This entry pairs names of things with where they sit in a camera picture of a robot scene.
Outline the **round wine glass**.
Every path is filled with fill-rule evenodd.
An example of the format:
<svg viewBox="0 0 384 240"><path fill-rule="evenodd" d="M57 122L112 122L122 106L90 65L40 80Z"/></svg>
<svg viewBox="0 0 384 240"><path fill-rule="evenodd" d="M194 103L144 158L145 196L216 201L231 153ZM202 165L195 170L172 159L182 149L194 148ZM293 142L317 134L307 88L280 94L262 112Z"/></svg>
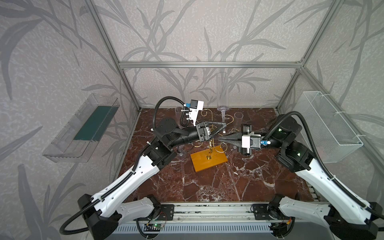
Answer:
<svg viewBox="0 0 384 240"><path fill-rule="evenodd" d="M233 122L233 129L236 131L236 132L240 132L241 131L241 125L243 123L243 113L241 112L235 112L234 113L234 122Z"/></svg>

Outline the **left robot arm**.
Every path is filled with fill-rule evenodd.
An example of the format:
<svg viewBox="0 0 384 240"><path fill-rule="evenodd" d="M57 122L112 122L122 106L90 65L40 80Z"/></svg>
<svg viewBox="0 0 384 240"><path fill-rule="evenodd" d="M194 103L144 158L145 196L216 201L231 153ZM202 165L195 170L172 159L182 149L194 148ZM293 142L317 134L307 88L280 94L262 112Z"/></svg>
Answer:
<svg viewBox="0 0 384 240"><path fill-rule="evenodd" d="M92 196L85 194L78 199L87 231L95 240L104 240L124 220L150 215L157 202L146 197L125 204L125 199L176 157L175 147L208 142L226 126L226 123L220 122L200 122L194 127L180 129L172 118L161 120L154 128L155 138L142 150L128 171L98 193Z"/></svg>

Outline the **clear wine glass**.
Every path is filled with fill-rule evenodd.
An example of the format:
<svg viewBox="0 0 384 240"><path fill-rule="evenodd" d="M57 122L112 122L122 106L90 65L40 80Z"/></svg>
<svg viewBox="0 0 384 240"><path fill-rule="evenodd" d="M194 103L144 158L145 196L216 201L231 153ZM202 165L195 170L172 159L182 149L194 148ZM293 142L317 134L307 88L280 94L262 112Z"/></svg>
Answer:
<svg viewBox="0 0 384 240"><path fill-rule="evenodd" d="M229 77L226 72L216 75L217 110L221 113L222 122L226 122L226 112L229 110Z"/></svg>
<svg viewBox="0 0 384 240"><path fill-rule="evenodd" d="M184 158L187 154L184 146L178 146L177 153L178 153L178 157L180 157L180 158Z"/></svg>
<svg viewBox="0 0 384 240"><path fill-rule="evenodd" d="M176 107L175 108L175 120L176 120L176 123L178 124L179 128L183 127L181 125L182 114L183 114L183 107Z"/></svg>

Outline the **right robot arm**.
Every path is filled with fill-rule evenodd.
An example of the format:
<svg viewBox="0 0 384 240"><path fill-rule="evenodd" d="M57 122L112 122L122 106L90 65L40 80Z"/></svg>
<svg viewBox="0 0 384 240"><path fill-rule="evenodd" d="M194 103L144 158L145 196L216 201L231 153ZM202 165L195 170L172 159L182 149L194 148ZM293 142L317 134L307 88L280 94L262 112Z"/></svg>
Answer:
<svg viewBox="0 0 384 240"><path fill-rule="evenodd" d="M219 141L238 147L243 155L252 150L278 149L277 162L290 172L304 179L318 190L327 204L313 204L281 194L275 195L265 211L254 208L258 216L267 214L272 219L295 219L328 228L341 240L375 240L379 228L374 221L383 219L383 208L368 202L348 189L322 162L309 126L303 115L292 111L279 115L268 132L254 133L251 125L242 125L240 132L219 137Z"/></svg>

